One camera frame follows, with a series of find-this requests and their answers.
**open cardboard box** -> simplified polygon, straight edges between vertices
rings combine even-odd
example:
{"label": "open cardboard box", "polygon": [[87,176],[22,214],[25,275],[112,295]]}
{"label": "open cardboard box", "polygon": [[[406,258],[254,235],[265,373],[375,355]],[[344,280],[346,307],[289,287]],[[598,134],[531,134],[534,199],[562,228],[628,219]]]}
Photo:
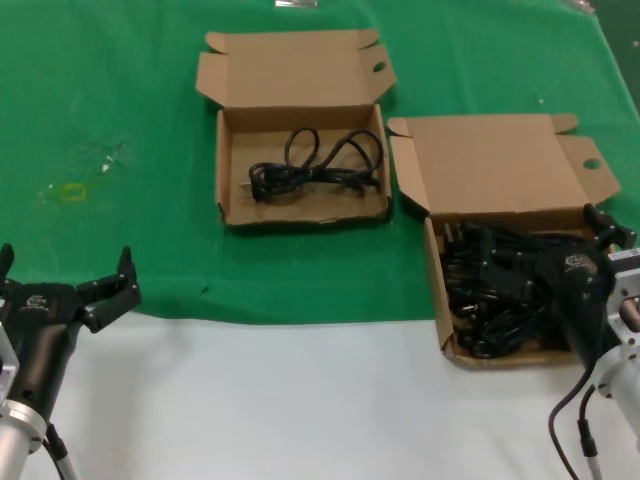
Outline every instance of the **open cardboard box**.
{"label": "open cardboard box", "polygon": [[[386,218],[391,201],[384,124],[374,102],[396,82],[385,48],[374,30],[224,34],[209,33],[213,53],[202,53],[196,88],[225,107],[218,112],[216,202],[228,225],[333,223]],[[352,130],[367,128],[384,145],[384,163],[375,175],[382,187],[363,194],[331,184],[307,183],[289,202],[256,202],[249,168],[284,162],[293,130],[312,127],[320,135],[318,160]],[[300,165],[312,150],[312,136],[301,134],[292,147]],[[370,158],[371,139],[358,142]],[[331,167],[364,168],[351,147]]]}
{"label": "open cardboard box", "polygon": [[471,220],[526,231],[590,235],[582,215],[620,190],[594,142],[567,135],[571,114],[392,118],[400,190],[426,212],[425,249],[440,348],[472,367],[551,364],[573,354],[532,342],[510,356],[480,360],[460,347],[439,254],[445,223]]}

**table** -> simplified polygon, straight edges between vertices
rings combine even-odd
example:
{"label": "table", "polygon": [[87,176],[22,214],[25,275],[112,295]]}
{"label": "table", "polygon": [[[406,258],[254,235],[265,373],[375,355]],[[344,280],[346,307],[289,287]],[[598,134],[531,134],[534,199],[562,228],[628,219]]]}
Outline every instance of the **table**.
{"label": "table", "polygon": [[433,315],[422,224],[238,235],[214,203],[204,35],[376,28],[390,116],[573,112],[640,228],[638,114],[598,19],[564,0],[0,0],[1,242],[19,281],[81,282],[133,247],[145,313],[258,324]]}
{"label": "table", "polygon": [[[261,327],[122,318],[81,334],[52,420],[91,480],[565,480],[547,434],[580,368],[468,371],[432,321]],[[607,480],[640,455],[617,407],[589,419]],[[572,404],[558,418],[589,478]],[[24,480],[55,478],[46,453]]]}

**green tablecloth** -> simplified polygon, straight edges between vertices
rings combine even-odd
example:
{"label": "green tablecloth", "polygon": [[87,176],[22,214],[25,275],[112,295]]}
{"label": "green tablecloth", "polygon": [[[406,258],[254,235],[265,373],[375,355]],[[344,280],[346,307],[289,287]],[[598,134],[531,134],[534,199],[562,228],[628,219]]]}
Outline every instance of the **green tablecloth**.
{"label": "green tablecloth", "polygon": [[238,236],[213,201],[215,115],[194,89],[210,30],[374,27],[385,117],[573,112],[640,228],[640,128],[596,17],[562,0],[0,0],[0,239],[20,281],[110,274],[130,244],[141,311],[250,323],[432,315],[422,225]]}

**black wire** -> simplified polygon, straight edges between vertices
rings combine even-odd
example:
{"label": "black wire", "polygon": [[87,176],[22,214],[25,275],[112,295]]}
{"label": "black wire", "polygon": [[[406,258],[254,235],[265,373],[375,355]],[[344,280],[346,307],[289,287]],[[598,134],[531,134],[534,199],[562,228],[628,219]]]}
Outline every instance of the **black wire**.
{"label": "black wire", "polygon": [[[551,410],[551,413],[549,414],[549,420],[547,422],[547,426],[549,428],[549,435],[551,436],[551,441],[553,442],[553,445],[556,447],[556,452],[558,452],[558,456],[560,457],[560,460],[562,460],[564,467],[567,469],[567,472],[569,472],[569,475],[573,480],[580,480],[580,479],[578,478],[578,475],[576,475],[576,472],[571,467],[571,464],[569,463],[569,460],[567,459],[567,456],[564,454],[564,450],[560,445],[558,436],[556,435],[556,427],[555,427],[556,416],[558,415],[558,413],[560,413],[560,410],[566,407],[569,404],[569,402],[571,402],[571,400],[573,400],[576,397],[576,395],[578,395],[580,390],[582,390],[582,388],[587,384],[587,382],[589,381],[589,378],[593,374],[593,370],[596,367],[596,363],[600,358],[600,353],[602,349],[602,338],[604,337],[606,325],[607,325],[606,315],[604,315],[603,313],[602,320],[600,321],[600,332],[596,337],[596,344],[593,346],[594,355],[593,355],[592,361],[590,362],[589,366],[585,368],[584,373],[582,374],[578,382],[575,384],[575,386],[569,391],[567,395],[565,395],[565,397],[562,400],[560,400],[560,402],[553,408],[553,410]],[[580,419],[584,419],[586,416],[587,403],[589,402],[591,395],[593,395],[593,392],[595,392],[595,387],[591,385],[589,389],[585,392],[584,397],[582,398],[582,402],[580,402]]]}
{"label": "black wire", "polygon": [[42,446],[49,454],[49,457],[51,457],[51,461],[53,462],[53,465],[56,467],[56,472],[58,472],[58,476],[60,477],[60,480],[66,480],[64,478],[64,475],[62,474],[62,471],[60,471],[60,467],[58,467],[58,462],[56,461],[55,456],[53,455],[53,451],[51,450],[51,445],[46,439],[42,441]]}
{"label": "black wire", "polygon": [[549,347],[566,345],[551,319],[550,299],[536,283],[535,265],[540,253],[582,243],[582,237],[469,222],[449,226],[448,235],[441,256],[445,287],[451,311],[462,320],[455,325],[458,343],[472,357],[510,355],[533,339]]}
{"label": "black wire", "polygon": [[569,472],[569,475],[573,480],[580,480],[580,479],[578,478],[578,475],[576,475],[576,472],[571,467],[571,464],[569,463],[569,460],[567,459],[567,456],[564,454],[564,450],[560,445],[560,441],[558,440],[558,436],[556,435],[555,421],[556,421],[556,416],[558,415],[558,413],[560,413],[560,410],[566,407],[569,404],[569,402],[571,402],[571,400],[573,400],[575,396],[578,395],[580,390],[582,390],[582,388],[589,381],[589,377],[591,377],[594,367],[595,365],[591,366],[590,368],[584,371],[584,373],[578,380],[578,383],[576,383],[575,386],[571,389],[571,391],[567,395],[565,395],[565,397],[562,400],[560,400],[560,402],[553,408],[553,410],[551,410],[551,413],[549,414],[549,420],[547,422],[547,426],[549,428],[549,435],[551,436],[551,441],[553,442],[553,445],[556,447],[556,451],[558,452],[558,456],[560,457],[560,460],[562,460],[562,463],[564,464],[565,468],[567,469],[567,472]]}
{"label": "black wire", "polygon": [[[314,139],[314,147],[304,163],[297,167],[291,164],[290,150],[294,140],[302,132],[311,132]],[[353,140],[358,135],[366,135],[373,139],[377,148],[375,162],[372,162],[364,149]],[[347,144],[353,146],[362,157],[365,163],[363,170],[329,168],[329,164]],[[295,130],[284,147],[284,163],[262,162],[256,163],[249,168],[253,198],[256,201],[270,200],[280,195],[292,193],[307,182],[333,183],[359,192],[364,191],[365,186],[380,188],[380,182],[373,177],[373,172],[382,166],[384,147],[380,138],[372,131],[365,129],[354,130],[336,143],[327,158],[318,165],[312,166],[318,156],[319,149],[320,136],[316,129],[303,127]]]}
{"label": "black wire", "polygon": [[587,418],[587,404],[591,399],[591,396],[595,393],[596,387],[591,385],[586,392],[584,392],[584,396],[582,397],[582,401],[580,402],[580,413],[578,415],[579,420],[585,420]]}

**hole in box flap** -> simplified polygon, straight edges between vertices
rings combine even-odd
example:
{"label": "hole in box flap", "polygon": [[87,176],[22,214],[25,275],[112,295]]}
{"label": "hole in box flap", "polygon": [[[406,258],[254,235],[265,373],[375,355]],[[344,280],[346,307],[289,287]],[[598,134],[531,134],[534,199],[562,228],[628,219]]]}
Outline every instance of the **hole in box flap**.
{"label": "hole in box flap", "polygon": [[602,167],[602,161],[597,158],[589,158],[583,162],[582,166],[587,170],[598,170]]}

